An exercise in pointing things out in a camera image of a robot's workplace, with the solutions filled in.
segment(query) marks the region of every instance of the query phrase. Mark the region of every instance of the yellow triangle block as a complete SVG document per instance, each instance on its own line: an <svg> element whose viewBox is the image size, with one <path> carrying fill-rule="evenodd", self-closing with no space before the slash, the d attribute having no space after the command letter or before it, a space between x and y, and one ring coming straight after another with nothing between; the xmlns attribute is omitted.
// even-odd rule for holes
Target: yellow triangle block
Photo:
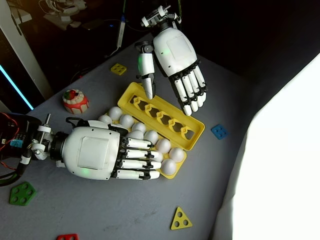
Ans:
<svg viewBox="0 0 320 240"><path fill-rule="evenodd" d="M187 215L182 211L181 207L178 206L171 224L171 230L190 228L192 226Z"/></svg>

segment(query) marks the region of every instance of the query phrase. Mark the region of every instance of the led light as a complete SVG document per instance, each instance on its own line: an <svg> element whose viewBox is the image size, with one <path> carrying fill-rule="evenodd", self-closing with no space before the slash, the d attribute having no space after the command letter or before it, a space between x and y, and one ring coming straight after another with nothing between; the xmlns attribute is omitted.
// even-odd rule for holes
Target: led light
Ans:
<svg viewBox="0 0 320 240"><path fill-rule="evenodd" d="M33 110L34 108L31 106L31 104L28 102L26 97L22 94L22 92L19 90L17 85L12 81L12 79L9 77L9 75L6 73L4 68L0 65L0 71L3 73L3 75L6 77L6 79L9 81L9 83L12 85L12 87L16 90L16 92L20 95L20 97L23 99L23 101L28 105L28 107Z"/></svg>

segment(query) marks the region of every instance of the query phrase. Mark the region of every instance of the tabletop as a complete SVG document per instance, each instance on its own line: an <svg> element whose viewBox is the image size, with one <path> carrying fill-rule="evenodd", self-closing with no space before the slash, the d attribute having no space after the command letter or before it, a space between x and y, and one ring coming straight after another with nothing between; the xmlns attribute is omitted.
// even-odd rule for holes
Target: tabletop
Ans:
<svg viewBox="0 0 320 240"><path fill-rule="evenodd" d="M142 40L150 40L146 35ZM80 240L207 239L228 184L245 127L243 99L248 84L225 68L198 56L208 85L206 102L192 116L205 130L173 179L90 180L77 177L53 160L32 161L13 185L0 188L0 239L55 240L77 233ZM80 89L90 101L89 109L77 117L95 120L116 106L131 82L138 82L138 52L133 45L72 83L66 89ZM118 76L110 68L119 63L127 71ZM155 68L156 94L180 107L169 80ZM70 133L68 113L62 105L63 89L36 107L29 115L44 121L51 113L54 132ZM222 124L229 135L218 140L211 128ZM27 206L9 204L10 189L28 181L36 196ZM180 206L193 226L170 230Z"/></svg>

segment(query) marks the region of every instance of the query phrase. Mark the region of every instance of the white robotic hand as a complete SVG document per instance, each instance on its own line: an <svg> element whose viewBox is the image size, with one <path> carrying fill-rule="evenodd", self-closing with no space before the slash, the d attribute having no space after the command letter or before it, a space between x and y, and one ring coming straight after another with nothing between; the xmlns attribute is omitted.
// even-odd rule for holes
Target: white robotic hand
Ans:
<svg viewBox="0 0 320 240"><path fill-rule="evenodd" d="M203 106L207 85L192 44L176 27L175 20L180 23L181 19L176 13L168 13L169 7L160 6L141 20L142 26L154 27L158 33L153 42L135 44L140 52L137 78L141 79L146 96L152 99L156 94L154 53L159 67L171 82L184 114L190 116Z"/></svg>
<svg viewBox="0 0 320 240"><path fill-rule="evenodd" d="M62 159L57 167L94 180L148 180L160 176L156 169L161 168L161 162L153 160L160 153L150 150L154 147L150 141L125 137L127 129L98 120L67 117L66 121L72 124L72 133L57 132L43 148L52 158Z"/></svg>

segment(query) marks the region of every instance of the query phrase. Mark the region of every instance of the egg carton lid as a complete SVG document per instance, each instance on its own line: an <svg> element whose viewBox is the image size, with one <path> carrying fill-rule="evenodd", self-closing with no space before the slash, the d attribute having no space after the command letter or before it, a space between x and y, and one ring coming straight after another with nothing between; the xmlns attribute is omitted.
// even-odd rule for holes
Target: egg carton lid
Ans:
<svg viewBox="0 0 320 240"><path fill-rule="evenodd" d="M128 86L117 104L123 112L132 115L187 151L194 147L205 130L205 125L201 121L186 116L161 97L148 99L141 84L136 82Z"/></svg>

